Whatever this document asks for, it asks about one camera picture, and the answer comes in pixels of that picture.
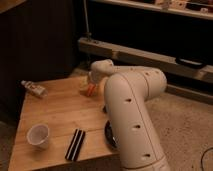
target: dark wall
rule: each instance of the dark wall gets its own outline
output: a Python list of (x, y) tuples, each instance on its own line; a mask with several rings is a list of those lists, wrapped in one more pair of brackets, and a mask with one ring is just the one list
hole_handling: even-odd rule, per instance
[(94, 39), (213, 64), (213, 21), (89, 1)]
[(28, 0), (0, 14), (0, 119), (18, 120), (21, 80), (67, 77), (78, 64), (72, 0)]

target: wooden table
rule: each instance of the wooden table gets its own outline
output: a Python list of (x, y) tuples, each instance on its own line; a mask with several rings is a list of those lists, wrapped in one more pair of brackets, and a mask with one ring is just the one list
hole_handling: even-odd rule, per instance
[[(35, 170), (69, 164), (65, 154), (77, 128), (86, 131), (78, 161), (115, 153), (107, 145), (103, 131), (108, 119), (102, 112), (103, 88), (89, 98), (82, 90), (84, 82), (84, 76), (45, 81), (40, 83), (47, 88), (45, 98), (26, 94), (9, 170)], [(51, 141), (47, 150), (39, 150), (27, 143), (27, 131), (37, 123), (46, 123), (50, 127)]]

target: black object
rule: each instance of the black object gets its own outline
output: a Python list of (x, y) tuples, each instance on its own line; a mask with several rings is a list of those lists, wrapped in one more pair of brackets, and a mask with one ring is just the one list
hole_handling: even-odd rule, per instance
[(69, 145), (65, 158), (70, 161), (76, 161), (85, 137), (85, 131), (76, 129), (72, 141)]
[(203, 67), (205, 67), (207, 65), (204, 62), (203, 63), (197, 63), (197, 64), (192, 63), (192, 62), (186, 62), (186, 60), (181, 59), (181, 58), (176, 58), (175, 62), (177, 64), (184, 65), (184, 66), (187, 66), (187, 67), (193, 68), (193, 69), (201, 69), (201, 68), (203, 68)]
[(207, 7), (208, 0), (189, 0), (186, 4), (186, 8), (190, 10), (200, 11), (201, 8)]
[(107, 142), (114, 148), (116, 148), (116, 142), (115, 142), (115, 138), (113, 136), (112, 133), (112, 128), (110, 125), (110, 122), (107, 121), (106, 125), (105, 125), (105, 129), (104, 129), (104, 133), (105, 133), (105, 137), (107, 139)]

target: metal bar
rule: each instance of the metal bar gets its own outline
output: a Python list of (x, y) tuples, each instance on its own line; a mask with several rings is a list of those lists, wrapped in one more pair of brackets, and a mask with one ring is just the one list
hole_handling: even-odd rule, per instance
[(147, 52), (97, 40), (78, 40), (79, 50), (88, 54), (107, 57), (136, 65), (157, 67), (164, 72), (180, 75), (207, 83), (213, 83), (213, 66), (207, 65), (202, 69), (193, 69), (175, 62), (172, 56)]
[(86, 24), (86, 36), (87, 36), (88, 41), (90, 41), (91, 40), (91, 33), (90, 33), (90, 29), (89, 29), (87, 0), (84, 0), (84, 16), (85, 16), (85, 24)]

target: cable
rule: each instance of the cable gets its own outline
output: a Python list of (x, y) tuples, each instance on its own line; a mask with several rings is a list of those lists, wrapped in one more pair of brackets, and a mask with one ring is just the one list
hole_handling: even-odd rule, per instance
[(200, 167), (201, 167), (201, 170), (204, 171), (204, 167), (203, 167), (203, 158), (205, 156), (205, 154), (209, 151), (213, 150), (213, 147), (210, 147), (208, 148), (207, 150), (205, 150), (202, 154), (202, 157), (201, 157), (201, 160), (200, 160)]

